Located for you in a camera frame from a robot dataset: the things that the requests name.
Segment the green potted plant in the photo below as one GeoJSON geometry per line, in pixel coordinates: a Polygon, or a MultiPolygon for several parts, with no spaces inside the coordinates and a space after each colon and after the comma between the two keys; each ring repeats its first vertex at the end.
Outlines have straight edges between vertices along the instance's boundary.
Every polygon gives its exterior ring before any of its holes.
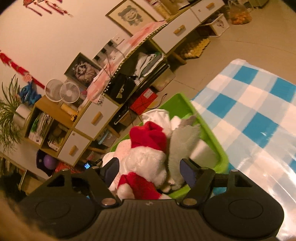
{"type": "Polygon", "coordinates": [[[23,140],[24,127],[19,127],[14,121],[14,115],[20,117],[16,109],[23,103],[20,96],[21,88],[18,78],[14,75],[9,85],[1,84],[1,147],[5,153],[13,153],[15,145],[23,140]]]}

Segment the white cloth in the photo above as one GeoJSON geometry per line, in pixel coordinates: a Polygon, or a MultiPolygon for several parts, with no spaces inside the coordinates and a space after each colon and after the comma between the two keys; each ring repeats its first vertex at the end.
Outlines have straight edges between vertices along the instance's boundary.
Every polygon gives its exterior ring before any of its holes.
{"type": "Polygon", "coordinates": [[[166,135],[167,138],[170,138],[173,131],[180,125],[181,118],[174,116],[170,119],[169,112],[164,109],[153,109],[149,110],[146,113],[143,113],[142,116],[143,124],[148,121],[156,123],[158,126],[162,127],[162,132],[166,135]]]}

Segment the blue white checkered tablecloth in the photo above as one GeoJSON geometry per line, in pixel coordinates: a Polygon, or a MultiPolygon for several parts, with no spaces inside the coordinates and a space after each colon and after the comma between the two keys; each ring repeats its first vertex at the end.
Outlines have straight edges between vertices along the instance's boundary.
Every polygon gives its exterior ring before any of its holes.
{"type": "Polygon", "coordinates": [[[230,166],[283,207],[280,240],[295,236],[295,85],[242,59],[192,100],[230,166]]]}

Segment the purple ball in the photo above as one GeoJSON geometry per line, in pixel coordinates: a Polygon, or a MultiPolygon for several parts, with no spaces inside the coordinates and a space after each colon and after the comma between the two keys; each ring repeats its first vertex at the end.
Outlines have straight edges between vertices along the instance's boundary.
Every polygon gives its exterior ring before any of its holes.
{"type": "Polygon", "coordinates": [[[43,161],[44,161],[44,166],[49,170],[55,170],[59,162],[58,159],[48,154],[44,156],[43,161]]]}

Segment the egg tray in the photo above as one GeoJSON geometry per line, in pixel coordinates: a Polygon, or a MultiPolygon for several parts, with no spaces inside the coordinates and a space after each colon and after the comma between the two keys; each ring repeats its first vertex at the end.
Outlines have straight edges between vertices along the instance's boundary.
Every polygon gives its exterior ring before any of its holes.
{"type": "Polygon", "coordinates": [[[180,56],[185,60],[200,58],[201,54],[203,53],[204,49],[209,45],[209,43],[209,38],[200,38],[193,42],[189,42],[185,44],[185,46],[181,50],[180,56]]]}

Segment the bag of oranges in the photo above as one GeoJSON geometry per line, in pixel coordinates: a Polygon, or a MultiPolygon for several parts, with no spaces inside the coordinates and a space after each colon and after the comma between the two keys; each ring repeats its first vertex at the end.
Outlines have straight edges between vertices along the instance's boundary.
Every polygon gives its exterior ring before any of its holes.
{"type": "Polygon", "coordinates": [[[228,1],[229,18],[233,25],[244,25],[252,21],[252,17],[247,8],[236,1],[228,1]]]}

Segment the blue stitch plush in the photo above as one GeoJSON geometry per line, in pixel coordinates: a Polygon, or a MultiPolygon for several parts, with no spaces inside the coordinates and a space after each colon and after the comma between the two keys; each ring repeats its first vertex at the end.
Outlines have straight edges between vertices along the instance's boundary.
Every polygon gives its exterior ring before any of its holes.
{"type": "Polygon", "coordinates": [[[26,103],[28,106],[34,105],[42,97],[40,94],[37,94],[32,82],[29,82],[20,90],[19,96],[22,103],[26,103]]]}

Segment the framed cat picture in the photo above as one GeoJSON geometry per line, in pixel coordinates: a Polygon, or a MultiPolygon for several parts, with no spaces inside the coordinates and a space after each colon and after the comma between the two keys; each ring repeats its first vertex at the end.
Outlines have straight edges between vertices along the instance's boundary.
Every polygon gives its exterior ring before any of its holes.
{"type": "Polygon", "coordinates": [[[79,53],[64,74],[81,87],[88,88],[100,71],[101,67],[79,53]]]}

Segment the red cardboard box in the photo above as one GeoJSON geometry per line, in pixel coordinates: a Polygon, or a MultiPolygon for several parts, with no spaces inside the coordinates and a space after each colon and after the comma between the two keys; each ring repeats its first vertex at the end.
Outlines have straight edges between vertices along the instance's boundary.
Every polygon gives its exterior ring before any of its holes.
{"type": "Polygon", "coordinates": [[[137,115],[141,115],[157,97],[158,95],[152,89],[148,88],[132,102],[130,109],[137,115]]]}

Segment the white foam block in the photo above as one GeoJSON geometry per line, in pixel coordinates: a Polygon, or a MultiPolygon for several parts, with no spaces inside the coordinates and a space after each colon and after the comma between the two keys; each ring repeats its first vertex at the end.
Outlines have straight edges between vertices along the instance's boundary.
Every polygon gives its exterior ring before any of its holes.
{"type": "Polygon", "coordinates": [[[201,139],[197,141],[189,158],[201,167],[213,169],[218,164],[215,152],[201,139]]]}

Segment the wooden white drawer cabinet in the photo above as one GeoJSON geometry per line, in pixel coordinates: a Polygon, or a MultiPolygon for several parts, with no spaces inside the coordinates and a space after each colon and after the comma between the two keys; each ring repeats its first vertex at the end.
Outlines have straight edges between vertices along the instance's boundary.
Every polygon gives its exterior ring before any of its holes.
{"type": "Polygon", "coordinates": [[[222,1],[198,1],[167,21],[147,23],[104,66],[78,54],[65,73],[74,94],[68,111],[60,108],[59,101],[41,97],[28,120],[25,140],[54,158],[76,165],[119,107],[145,82],[128,68],[139,48],[149,43],[162,60],[223,5],[222,1]]]}

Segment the grey plush cloth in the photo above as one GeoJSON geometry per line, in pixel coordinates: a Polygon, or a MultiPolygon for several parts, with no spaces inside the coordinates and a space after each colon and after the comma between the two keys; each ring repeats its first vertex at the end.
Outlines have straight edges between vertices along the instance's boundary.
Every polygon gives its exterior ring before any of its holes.
{"type": "Polygon", "coordinates": [[[194,124],[197,120],[192,115],[181,119],[180,125],[173,131],[170,139],[168,156],[168,183],[171,190],[176,191],[184,184],[180,173],[180,161],[188,158],[199,140],[200,125],[194,124]]]}

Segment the santa plush toy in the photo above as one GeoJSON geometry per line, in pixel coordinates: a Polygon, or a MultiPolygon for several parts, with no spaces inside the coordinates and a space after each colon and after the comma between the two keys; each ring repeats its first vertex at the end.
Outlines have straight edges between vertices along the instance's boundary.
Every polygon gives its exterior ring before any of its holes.
{"type": "Polygon", "coordinates": [[[112,158],[119,160],[119,172],[109,186],[111,193],[120,200],[170,199],[158,192],[167,179],[167,145],[164,129],[156,123],[132,127],[129,139],[103,158],[103,166],[112,158]]]}

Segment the black bag on shelf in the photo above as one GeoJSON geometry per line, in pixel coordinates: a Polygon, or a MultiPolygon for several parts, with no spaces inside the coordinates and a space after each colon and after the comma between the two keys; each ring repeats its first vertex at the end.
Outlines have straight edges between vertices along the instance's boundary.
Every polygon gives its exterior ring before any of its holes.
{"type": "Polygon", "coordinates": [[[118,104],[124,103],[135,88],[136,76],[119,73],[106,87],[106,95],[118,104]]]}

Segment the framed cartoon girl picture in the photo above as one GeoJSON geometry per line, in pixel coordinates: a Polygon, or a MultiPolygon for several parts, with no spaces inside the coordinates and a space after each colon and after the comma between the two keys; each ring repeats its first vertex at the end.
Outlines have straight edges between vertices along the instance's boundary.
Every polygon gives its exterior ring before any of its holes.
{"type": "Polygon", "coordinates": [[[121,1],[105,16],[130,36],[133,36],[145,25],[156,22],[152,15],[131,0],[121,1]]]}

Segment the pink table runner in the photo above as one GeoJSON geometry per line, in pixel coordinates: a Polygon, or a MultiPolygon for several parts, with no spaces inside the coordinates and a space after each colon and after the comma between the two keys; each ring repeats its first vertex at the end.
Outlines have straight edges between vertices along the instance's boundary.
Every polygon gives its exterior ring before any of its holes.
{"type": "Polygon", "coordinates": [[[87,99],[91,102],[98,103],[107,84],[114,78],[114,75],[119,71],[125,61],[127,61],[146,40],[155,36],[167,24],[166,21],[148,23],[125,41],[120,48],[120,52],[115,54],[93,78],[93,81],[87,89],[87,99]]]}

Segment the white desk fan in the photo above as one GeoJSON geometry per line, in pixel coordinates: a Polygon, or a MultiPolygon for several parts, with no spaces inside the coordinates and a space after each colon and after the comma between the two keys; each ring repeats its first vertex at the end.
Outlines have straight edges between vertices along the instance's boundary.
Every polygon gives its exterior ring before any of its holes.
{"type": "Polygon", "coordinates": [[[45,96],[52,102],[60,102],[62,97],[60,96],[60,89],[63,82],[57,79],[51,79],[45,85],[45,96]]]}
{"type": "Polygon", "coordinates": [[[80,98],[80,90],[76,83],[74,82],[65,82],[60,90],[60,97],[62,101],[68,104],[76,102],[80,98]]]}

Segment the white storage box with sticker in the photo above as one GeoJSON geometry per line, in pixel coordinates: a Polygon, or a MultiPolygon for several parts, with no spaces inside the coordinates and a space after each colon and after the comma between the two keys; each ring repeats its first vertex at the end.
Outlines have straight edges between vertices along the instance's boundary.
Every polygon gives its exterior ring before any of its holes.
{"type": "Polygon", "coordinates": [[[210,37],[220,37],[230,28],[224,14],[219,14],[217,18],[207,26],[210,27],[210,37]]]}

